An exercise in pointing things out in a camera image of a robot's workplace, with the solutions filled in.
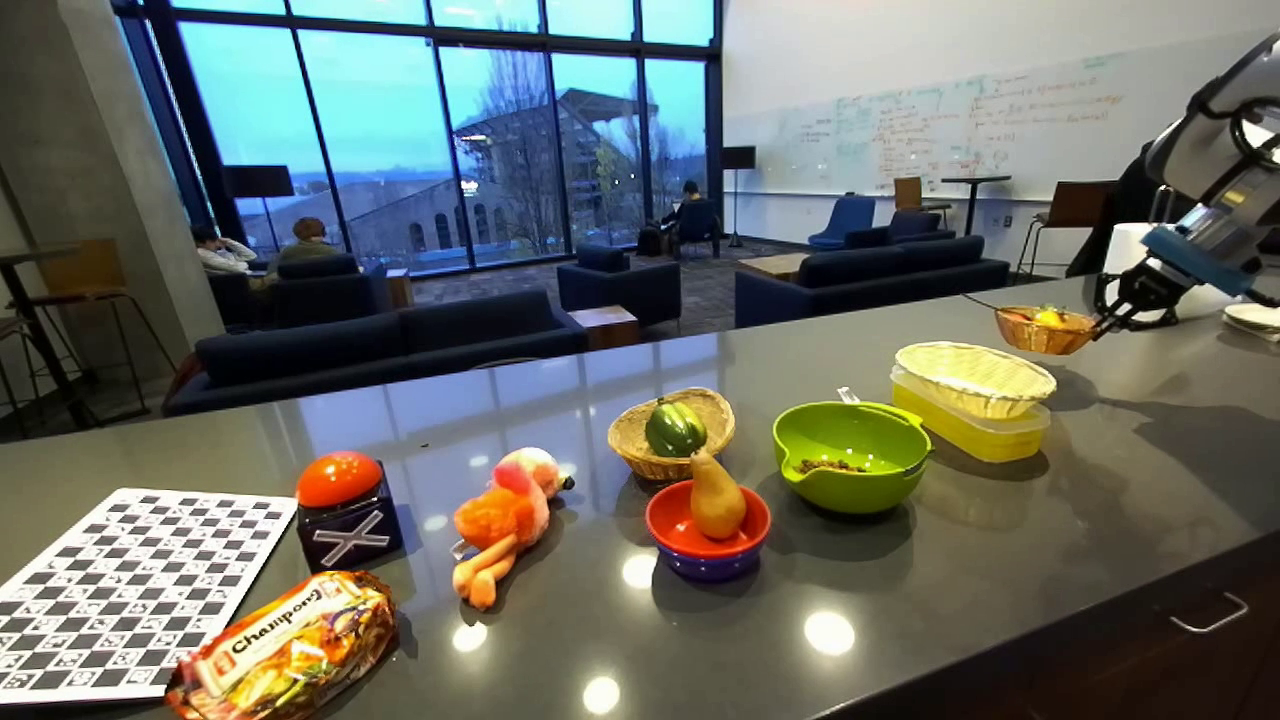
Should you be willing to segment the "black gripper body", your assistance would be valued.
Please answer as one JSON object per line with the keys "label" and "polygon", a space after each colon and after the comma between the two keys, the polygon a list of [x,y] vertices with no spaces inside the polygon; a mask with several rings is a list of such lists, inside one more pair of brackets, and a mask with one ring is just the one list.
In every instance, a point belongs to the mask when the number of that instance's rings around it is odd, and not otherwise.
{"label": "black gripper body", "polygon": [[1145,332],[1245,298],[1254,283],[1254,260],[1254,228],[1114,225],[1103,268],[1093,277],[1097,334]]}

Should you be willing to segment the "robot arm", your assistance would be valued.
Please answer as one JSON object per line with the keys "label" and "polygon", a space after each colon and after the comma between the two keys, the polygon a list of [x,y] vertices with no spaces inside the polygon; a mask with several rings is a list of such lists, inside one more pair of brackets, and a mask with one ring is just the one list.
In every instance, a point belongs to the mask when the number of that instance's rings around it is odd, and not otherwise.
{"label": "robot arm", "polygon": [[[1093,294],[1093,334],[1158,329],[1190,288],[1272,305],[1254,293],[1254,273],[1263,228],[1280,208],[1274,124],[1280,35],[1263,35],[1140,145],[1067,265]],[[1107,273],[1113,228],[1145,218],[1158,191],[1173,196],[1173,218],[1155,218],[1140,236],[1134,265]]]}

